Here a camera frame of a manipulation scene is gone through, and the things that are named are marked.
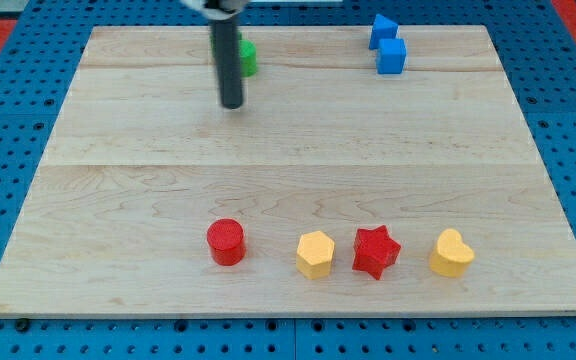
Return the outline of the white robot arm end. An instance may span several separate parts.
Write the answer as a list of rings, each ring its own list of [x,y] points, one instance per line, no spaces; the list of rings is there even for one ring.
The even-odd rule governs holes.
[[[242,12],[250,0],[180,0],[187,8],[201,13],[208,20],[222,21]]]

